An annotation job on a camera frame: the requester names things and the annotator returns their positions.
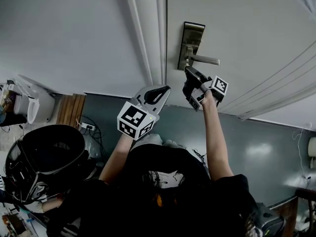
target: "door handle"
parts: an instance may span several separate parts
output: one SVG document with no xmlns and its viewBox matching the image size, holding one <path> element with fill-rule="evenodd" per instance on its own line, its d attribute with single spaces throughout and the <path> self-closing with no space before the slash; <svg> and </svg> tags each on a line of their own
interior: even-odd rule
<svg viewBox="0 0 316 237">
<path fill-rule="evenodd" d="M 184 22 L 180 58 L 178 63 L 179 70 L 184 71 L 185 67 L 192 66 L 194 61 L 219 65 L 219 59 L 197 55 L 204 28 L 204 25 Z"/>
</svg>

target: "gray floor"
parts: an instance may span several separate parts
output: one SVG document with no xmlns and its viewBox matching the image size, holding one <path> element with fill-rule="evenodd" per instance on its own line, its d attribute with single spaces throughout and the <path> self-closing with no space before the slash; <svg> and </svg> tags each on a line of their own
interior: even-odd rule
<svg viewBox="0 0 316 237">
<path fill-rule="evenodd" d="M 125 101 L 98 95 L 88 95 L 85 100 L 82 114 L 93 119 L 102 130 L 107 157 L 120 137 L 117 115 Z M 233 173 L 247 176 L 256 201 L 269 206 L 293 196 L 296 187 L 304 186 L 297 140 L 292 139 L 292 133 L 299 130 L 254 120 L 241 121 L 229 115 L 220 115 L 220 120 Z M 205 154 L 202 111 L 196 113 L 193 109 L 165 106 L 152 133 Z M 313 136 L 316 136 L 314 132 L 304 132 L 300 141 L 306 175 L 313 174 L 308 169 L 307 156 L 308 139 Z M 85 137 L 91 156 L 99 157 L 99 147 L 89 136 Z"/>
</svg>

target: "power outlet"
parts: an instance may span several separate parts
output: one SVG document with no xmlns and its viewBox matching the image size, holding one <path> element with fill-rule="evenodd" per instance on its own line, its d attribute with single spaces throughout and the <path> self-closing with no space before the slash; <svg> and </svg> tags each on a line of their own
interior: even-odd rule
<svg viewBox="0 0 316 237">
<path fill-rule="evenodd" d="M 94 125 L 91 125 L 91 124 L 87 124 L 87 123 L 81 123 L 81 127 L 82 128 L 85 128 L 85 129 L 89 129 L 91 131 L 94 131 L 95 130 L 95 126 Z"/>
</svg>

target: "door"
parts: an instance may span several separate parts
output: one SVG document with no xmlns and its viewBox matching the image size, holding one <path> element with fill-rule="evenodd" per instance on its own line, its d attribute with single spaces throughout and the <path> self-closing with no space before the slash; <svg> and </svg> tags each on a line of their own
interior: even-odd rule
<svg viewBox="0 0 316 237">
<path fill-rule="evenodd" d="M 243 116 L 316 83 L 316 22 L 297 0 L 167 0 L 168 104 L 190 107 L 177 70 L 183 24 L 205 25 L 194 62 L 206 76 L 229 83 L 219 112 Z"/>
</svg>

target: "wooden board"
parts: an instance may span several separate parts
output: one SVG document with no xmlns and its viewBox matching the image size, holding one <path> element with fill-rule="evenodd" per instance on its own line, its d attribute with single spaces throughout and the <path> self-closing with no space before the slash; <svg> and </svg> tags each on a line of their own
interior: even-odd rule
<svg viewBox="0 0 316 237">
<path fill-rule="evenodd" d="M 85 95 L 64 95 L 59 107 L 57 124 L 66 124 L 76 127 L 76 118 L 80 121 Z"/>
</svg>

